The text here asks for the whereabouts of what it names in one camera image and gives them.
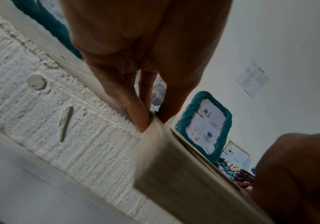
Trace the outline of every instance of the hand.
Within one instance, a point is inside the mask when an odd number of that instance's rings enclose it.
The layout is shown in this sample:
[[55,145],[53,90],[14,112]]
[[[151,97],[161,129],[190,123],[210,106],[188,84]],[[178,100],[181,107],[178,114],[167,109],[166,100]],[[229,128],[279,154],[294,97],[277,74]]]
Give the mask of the hand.
[[[139,131],[156,75],[167,84],[166,122],[198,85],[225,26],[232,0],[59,0],[73,45]],[[134,89],[141,69],[139,98]]]
[[280,137],[256,173],[251,197],[277,223],[320,224],[320,134]]

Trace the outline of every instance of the colorful fabric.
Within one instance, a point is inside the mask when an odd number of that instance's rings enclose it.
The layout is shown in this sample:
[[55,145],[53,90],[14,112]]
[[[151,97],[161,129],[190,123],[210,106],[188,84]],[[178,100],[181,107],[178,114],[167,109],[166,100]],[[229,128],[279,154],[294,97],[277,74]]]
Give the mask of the colorful fabric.
[[217,163],[218,169],[229,179],[235,182],[246,193],[250,194],[255,176],[248,171],[234,166],[223,158],[219,158]]

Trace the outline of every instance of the white floor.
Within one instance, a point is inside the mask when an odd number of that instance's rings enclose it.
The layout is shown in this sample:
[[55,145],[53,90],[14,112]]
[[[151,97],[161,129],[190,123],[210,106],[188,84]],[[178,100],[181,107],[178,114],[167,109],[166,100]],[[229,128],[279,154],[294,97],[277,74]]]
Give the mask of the white floor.
[[7,224],[135,224],[0,135],[0,220]]

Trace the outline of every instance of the teal wicker mirror frame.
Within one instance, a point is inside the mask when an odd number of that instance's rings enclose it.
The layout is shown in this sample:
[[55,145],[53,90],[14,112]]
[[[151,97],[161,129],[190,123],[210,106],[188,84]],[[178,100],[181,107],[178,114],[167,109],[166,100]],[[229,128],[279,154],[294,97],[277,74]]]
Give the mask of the teal wicker mirror frame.
[[[186,128],[191,124],[192,118],[195,113],[199,110],[201,102],[204,99],[209,99],[217,108],[219,108],[224,116],[226,117],[223,123],[223,129],[217,138],[217,143],[214,151],[211,154],[207,154],[206,151],[194,143],[186,132]],[[217,164],[220,158],[223,147],[227,141],[228,133],[232,125],[232,114],[225,108],[221,103],[219,103],[213,96],[207,91],[198,92],[191,100],[191,103],[186,107],[185,111],[182,113],[181,118],[177,122],[175,129],[189,142],[191,143],[200,153],[202,153],[211,163]]]

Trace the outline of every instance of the teal fabric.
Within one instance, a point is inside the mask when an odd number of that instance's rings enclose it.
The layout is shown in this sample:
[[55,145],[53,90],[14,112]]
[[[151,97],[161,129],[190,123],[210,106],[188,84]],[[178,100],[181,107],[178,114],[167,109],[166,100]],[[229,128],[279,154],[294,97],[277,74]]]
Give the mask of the teal fabric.
[[68,28],[50,14],[39,0],[11,0],[11,2],[24,14],[41,24],[76,57],[82,58],[80,52],[71,44]]
[[[217,145],[214,152],[208,155],[205,150],[194,143],[187,135],[186,127],[191,124],[191,120],[194,114],[200,108],[201,102],[204,99],[209,99],[217,108],[219,108],[226,117],[223,124],[223,130],[217,139]],[[191,143],[200,153],[202,153],[212,164],[217,165],[218,159],[220,158],[225,143],[227,142],[228,133],[232,125],[232,114],[225,108],[221,103],[219,103],[213,96],[207,91],[198,92],[193,98],[191,103],[186,107],[185,111],[182,113],[181,118],[177,122],[175,129],[189,142]]]

